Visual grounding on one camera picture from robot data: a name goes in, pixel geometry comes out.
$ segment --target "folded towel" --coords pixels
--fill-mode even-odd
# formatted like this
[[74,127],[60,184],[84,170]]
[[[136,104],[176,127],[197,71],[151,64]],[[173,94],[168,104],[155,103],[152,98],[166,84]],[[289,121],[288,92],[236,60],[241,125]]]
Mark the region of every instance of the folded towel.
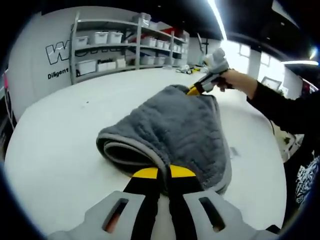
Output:
[[96,139],[100,153],[133,174],[170,164],[193,171],[204,189],[225,191],[231,181],[230,154],[220,111],[212,95],[188,96],[182,85],[167,86]]

